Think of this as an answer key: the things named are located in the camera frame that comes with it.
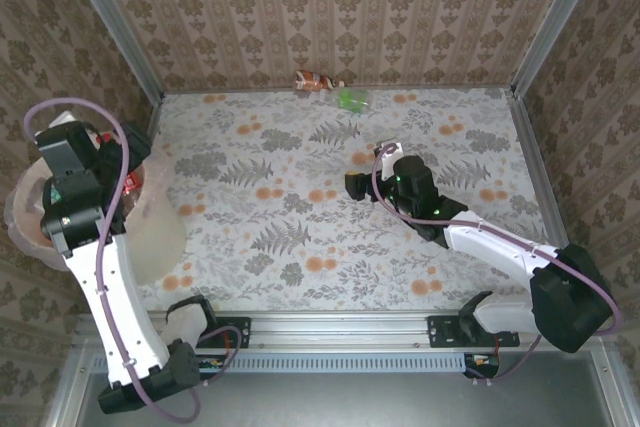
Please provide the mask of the white round waste bin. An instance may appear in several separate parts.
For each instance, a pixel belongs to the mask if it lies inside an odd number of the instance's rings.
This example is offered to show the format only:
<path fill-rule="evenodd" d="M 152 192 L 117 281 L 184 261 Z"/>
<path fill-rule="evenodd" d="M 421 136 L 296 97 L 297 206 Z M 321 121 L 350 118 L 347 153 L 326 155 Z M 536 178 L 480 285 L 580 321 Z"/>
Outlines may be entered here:
<path fill-rule="evenodd" d="M 138 170 L 141 193 L 126 217 L 131 270 L 138 285 L 158 281 L 177 265 L 186 247 L 184 222 L 168 197 L 174 180 L 174 162 L 165 152 L 154 149 Z M 69 269 L 53 244 L 44 237 L 40 220 L 44 214 L 42 192 L 51 171 L 38 159 L 20 177 L 9 194 L 4 220 L 9 238 L 29 257 L 49 269 L 67 273 Z"/>

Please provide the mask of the green label clear bottle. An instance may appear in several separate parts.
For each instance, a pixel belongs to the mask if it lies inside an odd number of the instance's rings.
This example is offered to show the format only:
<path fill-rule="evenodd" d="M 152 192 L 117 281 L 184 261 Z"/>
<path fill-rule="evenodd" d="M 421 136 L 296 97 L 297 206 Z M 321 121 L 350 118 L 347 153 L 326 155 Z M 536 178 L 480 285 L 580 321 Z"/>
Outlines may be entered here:
<path fill-rule="evenodd" d="M 372 97 L 368 90 L 341 87 L 327 90 L 323 99 L 330 105 L 354 114 L 362 114 L 371 109 Z"/>

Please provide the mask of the brown coffee drink bottle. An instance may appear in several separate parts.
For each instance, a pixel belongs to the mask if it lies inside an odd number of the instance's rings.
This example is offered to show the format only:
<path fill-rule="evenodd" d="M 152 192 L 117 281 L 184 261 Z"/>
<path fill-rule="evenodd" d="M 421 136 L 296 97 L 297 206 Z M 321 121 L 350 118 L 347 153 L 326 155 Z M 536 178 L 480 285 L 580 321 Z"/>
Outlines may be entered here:
<path fill-rule="evenodd" d="M 341 80 L 332 79 L 324 74 L 309 70 L 297 70 L 295 72 L 294 88 L 298 91 L 321 92 L 333 91 L 345 87 Z"/>

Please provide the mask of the grey metal base panel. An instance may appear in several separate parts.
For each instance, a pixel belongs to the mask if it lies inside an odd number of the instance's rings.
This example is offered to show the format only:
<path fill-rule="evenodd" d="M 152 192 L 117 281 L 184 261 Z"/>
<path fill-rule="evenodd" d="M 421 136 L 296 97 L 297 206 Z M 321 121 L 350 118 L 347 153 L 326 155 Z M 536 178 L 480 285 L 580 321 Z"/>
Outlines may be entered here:
<path fill-rule="evenodd" d="M 179 425 L 150 408 L 106 415 L 92 348 L 73 352 L 43 427 L 640 427 L 617 353 L 539 350 L 511 376 L 459 373 L 236 373 L 200 389 Z"/>

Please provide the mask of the aluminium frame post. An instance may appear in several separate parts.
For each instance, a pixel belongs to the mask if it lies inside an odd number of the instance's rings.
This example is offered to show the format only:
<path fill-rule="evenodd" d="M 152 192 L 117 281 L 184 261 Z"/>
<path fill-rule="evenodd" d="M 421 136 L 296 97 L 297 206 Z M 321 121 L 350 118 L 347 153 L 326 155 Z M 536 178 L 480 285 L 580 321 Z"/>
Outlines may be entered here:
<path fill-rule="evenodd" d="M 162 103 L 164 89 L 144 53 L 141 43 L 136 39 L 123 9 L 116 0 L 90 1 L 147 98 L 154 107 L 159 106 Z"/>
<path fill-rule="evenodd" d="M 553 0 L 551 2 L 540 28 L 511 82 L 511 91 L 514 98 L 522 98 L 526 94 L 578 1 Z"/>

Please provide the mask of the aluminium table edge rail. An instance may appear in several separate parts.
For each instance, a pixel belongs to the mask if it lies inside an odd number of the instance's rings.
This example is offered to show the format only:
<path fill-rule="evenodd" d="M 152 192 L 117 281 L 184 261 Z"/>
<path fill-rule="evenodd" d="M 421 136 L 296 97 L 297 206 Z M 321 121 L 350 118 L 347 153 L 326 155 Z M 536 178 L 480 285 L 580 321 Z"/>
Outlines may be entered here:
<path fill-rule="evenodd" d="M 509 110 L 528 168 L 548 239 L 557 247 L 566 247 L 569 238 L 558 208 L 543 157 L 541 155 L 526 106 L 520 96 L 505 91 Z"/>

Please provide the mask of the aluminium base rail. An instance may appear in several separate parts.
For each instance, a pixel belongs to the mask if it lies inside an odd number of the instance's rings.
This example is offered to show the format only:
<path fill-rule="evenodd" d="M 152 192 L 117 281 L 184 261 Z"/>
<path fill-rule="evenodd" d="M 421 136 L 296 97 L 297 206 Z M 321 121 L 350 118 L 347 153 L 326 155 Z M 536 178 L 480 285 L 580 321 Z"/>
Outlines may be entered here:
<path fill-rule="evenodd" d="M 249 352 L 426 352 L 440 330 L 431 317 L 454 311 L 218 311 L 215 317 L 251 319 Z"/>

